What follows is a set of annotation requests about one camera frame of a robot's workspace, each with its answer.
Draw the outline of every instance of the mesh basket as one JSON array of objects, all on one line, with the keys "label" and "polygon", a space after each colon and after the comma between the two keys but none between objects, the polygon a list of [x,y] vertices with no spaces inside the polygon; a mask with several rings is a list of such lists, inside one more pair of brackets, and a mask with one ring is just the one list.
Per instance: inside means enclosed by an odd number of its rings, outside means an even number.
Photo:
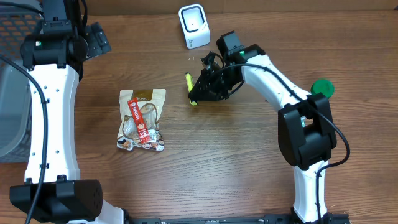
[{"label": "mesh basket", "polygon": [[[37,24],[40,20],[39,15],[25,9],[0,7],[0,54],[21,64],[21,55],[19,53],[21,43],[26,35],[31,34],[38,28]],[[0,84],[2,81],[11,82],[10,78],[6,77],[10,75],[9,69],[8,65],[0,61]],[[0,123],[2,123],[0,124],[0,162],[24,162],[29,160],[31,127],[30,91],[27,91],[29,90],[29,83],[21,74],[18,75],[22,77],[22,82],[26,82],[23,85],[16,85],[20,86],[21,89],[15,90],[21,93],[19,95],[26,95],[26,99],[23,102],[19,102],[20,104],[26,104],[21,107],[25,111],[21,112],[20,121],[8,119],[8,115],[0,113],[0,116],[3,116],[0,117]],[[9,85],[11,83],[3,83],[0,88],[6,89],[5,87],[9,87]],[[10,97],[4,94],[4,91],[2,94],[3,96],[1,96],[0,92],[0,100],[2,100],[1,97]],[[8,106],[12,105],[5,102],[4,105],[1,105],[0,110],[9,110],[6,108]]]}]

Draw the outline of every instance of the yellow marker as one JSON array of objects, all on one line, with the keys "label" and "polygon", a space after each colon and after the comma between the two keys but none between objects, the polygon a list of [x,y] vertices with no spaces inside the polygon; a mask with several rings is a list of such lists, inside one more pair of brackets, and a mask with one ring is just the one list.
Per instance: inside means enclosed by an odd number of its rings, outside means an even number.
[{"label": "yellow marker", "polygon": [[[188,92],[191,92],[192,88],[193,88],[193,81],[192,81],[192,76],[191,74],[189,74],[188,72],[185,74],[185,78],[187,79],[187,85],[188,85]],[[197,103],[194,101],[191,101],[191,99],[189,99],[189,102],[193,105],[196,106]]]}]

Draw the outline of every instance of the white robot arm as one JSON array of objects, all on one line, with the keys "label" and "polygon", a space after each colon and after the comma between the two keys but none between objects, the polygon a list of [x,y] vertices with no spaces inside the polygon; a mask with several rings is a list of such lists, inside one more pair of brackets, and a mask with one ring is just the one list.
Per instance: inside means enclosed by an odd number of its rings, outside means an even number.
[{"label": "white robot arm", "polygon": [[[253,86],[278,112],[279,148],[293,166],[295,201],[289,220],[264,219],[269,223],[346,222],[348,217],[342,221],[331,218],[333,214],[328,213],[324,201],[324,167],[336,147],[335,130],[325,121],[333,123],[328,99],[322,94],[311,95],[292,83],[259,46],[243,46],[233,31],[218,39],[217,46],[221,56],[210,52],[202,59],[205,69],[195,85],[187,74],[191,104],[227,99],[243,83]],[[223,67],[214,61],[215,56],[222,60]],[[237,89],[228,91],[239,82]],[[305,125],[305,119],[312,119],[313,123]]]},{"label": "white robot arm", "polygon": [[[249,58],[247,63],[267,67],[274,71],[294,92],[296,92],[299,97],[301,97],[301,99],[305,100],[307,99],[307,96],[310,95],[309,92],[302,90],[286,78],[286,76],[284,76],[274,66],[274,64],[272,64],[268,55],[257,55],[253,58]],[[260,92],[276,111],[284,108],[287,104],[295,105],[300,102],[286,90],[275,76],[263,69],[243,66],[242,78],[247,84],[253,86],[258,92]],[[308,170],[302,170],[298,166],[293,167],[295,183],[295,200],[293,208],[298,217],[304,223],[311,223],[318,220],[315,184],[318,170],[327,164],[328,161],[320,161],[311,165]],[[319,180],[319,202],[321,215],[324,216],[327,212],[324,201],[325,170],[321,175],[322,176]]]},{"label": "white robot arm", "polygon": [[[128,224],[127,211],[103,200],[98,180],[80,180],[75,153],[75,95],[83,62],[111,47],[98,23],[88,26],[86,12],[81,18],[78,1],[43,0],[43,10],[41,33],[28,35],[21,46],[29,74],[18,70],[35,81],[30,82],[32,141],[25,184],[10,188],[10,201],[28,214],[26,223],[34,218],[54,223]],[[48,122],[45,163],[44,119]]]}]

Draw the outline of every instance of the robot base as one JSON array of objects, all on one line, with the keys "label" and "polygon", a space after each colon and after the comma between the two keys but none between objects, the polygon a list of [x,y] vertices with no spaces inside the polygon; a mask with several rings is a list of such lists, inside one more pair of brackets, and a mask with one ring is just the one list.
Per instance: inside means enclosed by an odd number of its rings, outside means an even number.
[{"label": "robot base", "polygon": [[[334,215],[326,213],[323,216],[324,224],[350,224],[348,215]],[[132,224],[318,224],[318,222],[303,223],[295,215],[292,208],[292,215],[265,215],[264,217],[250,218],[192,218],[161,220],[159,218],[132,219]]]}]

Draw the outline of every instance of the white device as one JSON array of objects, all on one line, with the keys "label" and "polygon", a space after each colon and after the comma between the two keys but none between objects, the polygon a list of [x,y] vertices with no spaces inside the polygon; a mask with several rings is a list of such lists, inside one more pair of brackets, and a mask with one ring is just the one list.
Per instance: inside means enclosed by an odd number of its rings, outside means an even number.
[{"label": "white device", "polygon": [[178,16],[189,49],[210,43],[210,29],[201,5],[192,4],[182,7]]}]

